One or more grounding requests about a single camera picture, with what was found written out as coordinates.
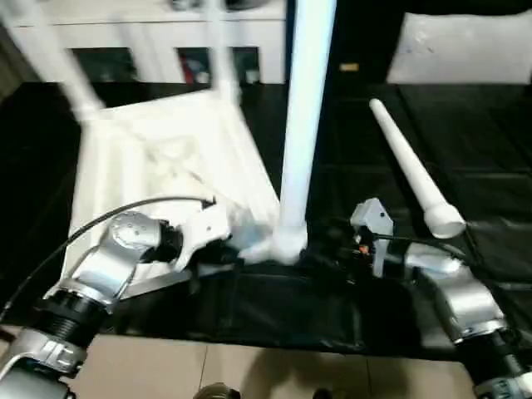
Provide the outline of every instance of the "black plastic sheet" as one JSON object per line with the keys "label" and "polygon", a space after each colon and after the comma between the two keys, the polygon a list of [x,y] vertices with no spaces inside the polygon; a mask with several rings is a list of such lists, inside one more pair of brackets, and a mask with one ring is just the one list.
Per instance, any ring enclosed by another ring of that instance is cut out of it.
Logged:
{"label": "black plastic sheet", "polygon": [[[96,89],[110,106],[184,90],[177,85],[120,84],[96,85]],[[32,114],[28,104],[33,104],[31,99],[36,96],[47,102],[47,108]],[[430,236],[422,211],[368,107],[373,96],[385,103],[444,195],[468,221],[466,233],[451,242],[475,260],[475,274],[494,290],[510,321],[521,331],[523,354],[528,355],[527,342],[532,342],[530,89],[367,86],[353,88],[349,96],[327,98],[308,204],[311,232],[323,219],[348,218],[357,203],[376,196],[394,219],[397,234]],[[282,86],[259,86],[246,89],[242,102],[278,192],[286,99]],[[57,91],[47,85],[25,85],[10,102],[10,111],[5,110],[5,106],[0,108],[2,131],[9,131],[13,139],[20,135],[15,141],[36,146],[46,155],[38,162],[21,155],[20,165],[38,168],[39,173],[48,176],[46,180],[36,178],[42,185],[33,184],[36,192],[52,202],[47,216],[39,216],[41,211],[26,195],[6,192],[13,210],[6,224],[18,229],[13,244],[24,239],[25,231],[33,231],[38,238],[47,236],[47,245],[39,245],[40,240],[34,239],[25,241],[23,250],[15,254],[6,251],[8,264],[16,261],[21,265],[17,273],[4,274],[2,290],[9,292],[37,264],[37,256],[43,258],[53,249],[51,241],[67,236],[73,178],[65,176],[76,167],[71,155],[77,151],[79,128],[68,116]],[[18,131],[14,126],[22,120],[25,129]],[[32,129],[45,125],[44,121],[54,123],[44,129],[43,142],[34,137]],[[51,143],[64,151],[50,149]],[[63,153],[70,157],[59,167],[56,155]],[[3,166],[9,181],[22,181],[25,169]],[[63,194],[45,194],[54,192],[50,182],[57,179],[50,178],[59,175],[66,179]],[[25,229],[19,225],[19,214],[32,215],[25,219]],[[33,227],[32,220],[38,217],[47,224]],[[13,315],[15,319],[26,318],[28,304],[46,290],[59,267],[60,262],[56,262],[45,273],[47,278],[36,283]],[[415,285],[378,280],[346,283],[308,261],[292,267],[245,266],[234,273],[202,280],[198,291],[185,283],[133,298],[120,305],[108,328],[109,333],[263,347],[426,358],[454,356],[431,304]]]}

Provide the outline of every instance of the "tile floor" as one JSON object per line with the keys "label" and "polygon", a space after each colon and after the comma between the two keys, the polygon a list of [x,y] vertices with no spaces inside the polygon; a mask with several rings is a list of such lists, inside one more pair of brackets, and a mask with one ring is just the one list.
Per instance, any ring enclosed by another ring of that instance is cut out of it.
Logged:
{"label": "tile floor", "polygon": [[311,399],[319,387],[348,399],[474,398],[458,363],[112,336],[93,342],[71,388],[79,399],[191,399],[213,382],[244,399]]}

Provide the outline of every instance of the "black tablecloth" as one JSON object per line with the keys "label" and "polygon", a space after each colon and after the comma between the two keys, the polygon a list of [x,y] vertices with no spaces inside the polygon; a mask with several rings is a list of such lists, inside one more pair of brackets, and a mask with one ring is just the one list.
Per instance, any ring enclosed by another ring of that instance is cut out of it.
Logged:
{"label": "black tablecloth", "polygon": [[[96,86],[108,106],[170,96],[179,85]],[[452,243],[477,263],[510,321],[532,337],[532,93],[523,86],[365,86],[326,96],[314,160],[308,221],[349,217],[378,197],[396,233],[428,237],[422,212],[368,107],[380,98],[447,199],[468,222]],[[244,90],[242,108],[279,192],[287,93]],[[67,236],[80,129],[54,85],[26,84],[0,106],[5,298]],[[52,263],[12,314],[57,278]],[[246,266],[125,301],[108,332],[332,352],[453,358],[431,305],[414,285],[323,283],[309,265]]]}

